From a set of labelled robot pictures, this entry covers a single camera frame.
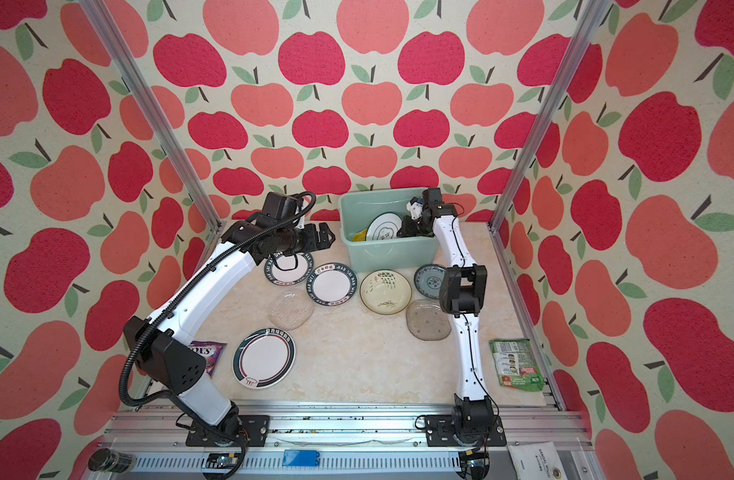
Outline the white teal-ring plate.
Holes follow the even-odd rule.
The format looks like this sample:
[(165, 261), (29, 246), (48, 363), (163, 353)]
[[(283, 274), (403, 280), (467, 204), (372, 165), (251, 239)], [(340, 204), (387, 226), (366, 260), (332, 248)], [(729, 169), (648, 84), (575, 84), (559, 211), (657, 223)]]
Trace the white teal-ring plate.
[(367, 241), (390, 240), (398, 237), (402, 227), (402, 218), (392, 212), (387, 212), (376, 217), (366, 230)]

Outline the yellow dotted plate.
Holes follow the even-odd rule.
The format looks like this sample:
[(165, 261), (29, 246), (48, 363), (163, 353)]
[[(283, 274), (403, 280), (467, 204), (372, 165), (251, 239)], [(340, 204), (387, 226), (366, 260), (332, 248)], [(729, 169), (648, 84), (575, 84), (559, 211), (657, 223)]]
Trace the yellow dotted plate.
[(363, 242), (366, 240), (366, 237), (367, 237), (367, 228), (362, 229), (358, 231), (357, 233), (355, 233), (352, 237), (352, 241), (353, 242)]

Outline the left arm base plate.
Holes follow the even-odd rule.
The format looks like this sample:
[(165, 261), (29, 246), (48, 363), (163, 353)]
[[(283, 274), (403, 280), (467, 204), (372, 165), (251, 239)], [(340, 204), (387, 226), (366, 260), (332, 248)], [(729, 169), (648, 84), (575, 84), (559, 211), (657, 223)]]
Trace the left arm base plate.
[[(236, 422), (224, 425), (221, 423), (216, 429), (224, 430), (226, 434), (234, 433), (241, 437), (247, 447), (264, 447), (269, 433), (270, 417), (267, 415), (239, 415)], [(237, 441), (229, 443), (226, 439), (208, 432), (202, 426), (195, 425), (188, 428), (185, 440), (187, 447), (203, 448), (239, 448)]]

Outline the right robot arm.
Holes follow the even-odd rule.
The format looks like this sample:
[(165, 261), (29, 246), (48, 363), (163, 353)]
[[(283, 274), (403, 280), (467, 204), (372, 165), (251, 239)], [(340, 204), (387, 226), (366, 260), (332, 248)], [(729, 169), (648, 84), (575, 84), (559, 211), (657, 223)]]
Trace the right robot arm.
[(487, 390), (479, 346), (480, 313), (484, 306), (487, 268), (469, 252), (456, 206), (443, 200), (438, 188), (426, 189), (407, 204), (402, 237), (434, 237), (446, 267), (439, 304), (457, 339), (460, 378), (451, 414), (453, 438), (462, 445), (485, 440), (496, 426), (499, 408)]

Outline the large green-red rim plate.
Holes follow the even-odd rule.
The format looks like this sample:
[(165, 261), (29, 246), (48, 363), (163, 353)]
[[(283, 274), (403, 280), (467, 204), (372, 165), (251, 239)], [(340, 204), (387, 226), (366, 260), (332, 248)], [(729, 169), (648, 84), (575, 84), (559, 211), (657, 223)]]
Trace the large green-red rim plate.
[(233, 373), (246, 388), (269, 388), (289, 373), (295, 357), (295, 342), (288, 332), (274, 327), (259, 329), (237, 348)]

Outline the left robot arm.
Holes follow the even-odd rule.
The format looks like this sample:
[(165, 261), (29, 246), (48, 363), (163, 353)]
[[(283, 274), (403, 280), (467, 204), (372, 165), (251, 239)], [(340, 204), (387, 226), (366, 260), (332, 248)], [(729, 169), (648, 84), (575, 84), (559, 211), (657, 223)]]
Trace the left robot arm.
[(225, 230), (207, 262), (171, 299), (148, 317), (127, 321), (123, 333), (130, 352), (118, 383), (124, 405), (167, 398), (219, 443), (245, 442), (237, 407), (189, 345), (223, 297), (264, 260), (331, 247), (335, 236), (327, 224), (304, 221), (316, 200), (310, 191), (269, 193), (260, 211)]

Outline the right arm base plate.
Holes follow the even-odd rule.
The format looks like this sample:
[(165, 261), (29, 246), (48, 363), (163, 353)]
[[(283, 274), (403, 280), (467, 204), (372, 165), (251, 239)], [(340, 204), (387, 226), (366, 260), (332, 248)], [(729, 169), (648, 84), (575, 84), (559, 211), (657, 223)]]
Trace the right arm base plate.
[(416, 428), (426, 436), (429, 447), (478, 448), (505, 447), (507, 438), (501, 418), (495, 416), (490, 425), (485, 421), (469, 422), (452, 415), (423, 415)]

